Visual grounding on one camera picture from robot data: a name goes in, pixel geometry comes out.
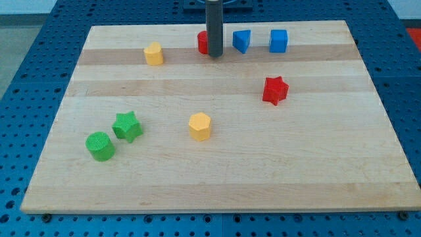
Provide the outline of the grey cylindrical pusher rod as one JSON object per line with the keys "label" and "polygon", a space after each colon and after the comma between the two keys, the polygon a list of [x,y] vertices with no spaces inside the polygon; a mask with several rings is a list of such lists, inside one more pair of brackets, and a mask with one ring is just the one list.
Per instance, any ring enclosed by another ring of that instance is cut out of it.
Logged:
{"label": "grey cylindrical pusher rod", "polygon": [[223,54],[223,0],[205,1],[208,54],[217,58]]}

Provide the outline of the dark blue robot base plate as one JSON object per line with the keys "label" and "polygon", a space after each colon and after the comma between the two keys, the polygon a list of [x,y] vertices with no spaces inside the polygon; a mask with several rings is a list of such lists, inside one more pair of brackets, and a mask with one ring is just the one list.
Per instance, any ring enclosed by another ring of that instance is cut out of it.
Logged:
{"label": "dark blue robot base plate", "polygon": [[[184,12],[204,12],[205,0],[181,0],[180,4]],[[223,0],[224,10],[252,10],[254,0]]]}

